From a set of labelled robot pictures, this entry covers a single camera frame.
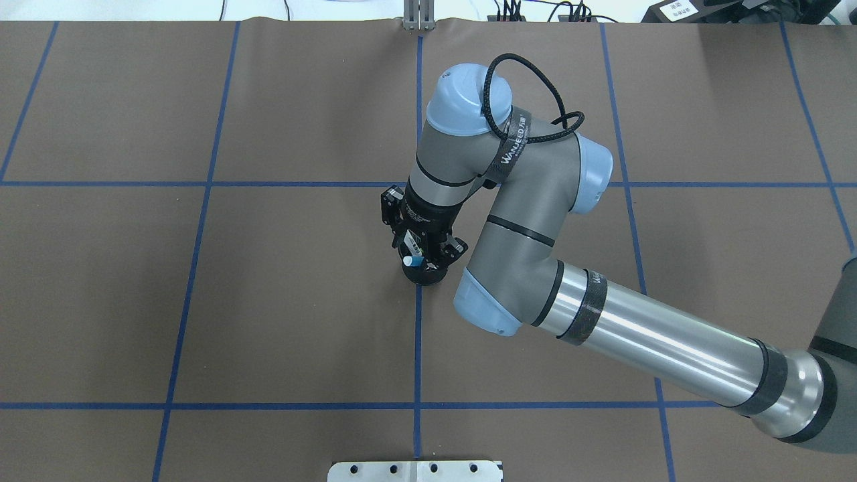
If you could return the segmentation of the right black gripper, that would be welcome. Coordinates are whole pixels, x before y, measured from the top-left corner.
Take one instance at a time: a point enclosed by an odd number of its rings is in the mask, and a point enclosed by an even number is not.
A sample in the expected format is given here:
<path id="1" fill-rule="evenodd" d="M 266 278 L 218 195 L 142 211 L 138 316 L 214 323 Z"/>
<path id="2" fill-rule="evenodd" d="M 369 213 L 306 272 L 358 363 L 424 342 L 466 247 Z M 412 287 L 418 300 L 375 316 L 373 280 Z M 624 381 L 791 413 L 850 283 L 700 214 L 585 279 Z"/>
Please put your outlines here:
<path id="1" fill-rule="evenodd" d="M 452 226 L 463 204 L 425 210 L 423 206 L 403 201 L 402 221 L 395 228 L 392 247 L 402 259 L 405 256 L 425 257 L 425 270 L 437 271 L 460 259 L 468 244 L 453 235 Z"/>

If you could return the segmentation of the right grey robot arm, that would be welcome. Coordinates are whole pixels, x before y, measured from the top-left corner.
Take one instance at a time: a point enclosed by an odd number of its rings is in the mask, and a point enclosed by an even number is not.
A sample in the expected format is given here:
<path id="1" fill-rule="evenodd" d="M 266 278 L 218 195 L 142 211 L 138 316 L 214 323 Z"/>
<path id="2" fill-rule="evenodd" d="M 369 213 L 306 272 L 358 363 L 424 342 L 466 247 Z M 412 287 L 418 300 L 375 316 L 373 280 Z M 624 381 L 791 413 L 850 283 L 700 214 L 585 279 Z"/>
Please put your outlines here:
<path id="1" fill-rule="evenodd" d="M 453 235 L 478 189 L 498 194 L 463 269 L 454 307 L 490 333 L 525 325 L 629 364 L 750 419 L 809 451 L 855 452 L 855 257 L 809 347 L 781 350 L 552 256 L 567 214 L 608 188 L 613 157 L 578 133 L 553 83 L 514 53 L 457 64 L 426 106 L 404 188 L 382 194 L 382 220 L 403 272 L 432 285 L 465 255 Z"/>

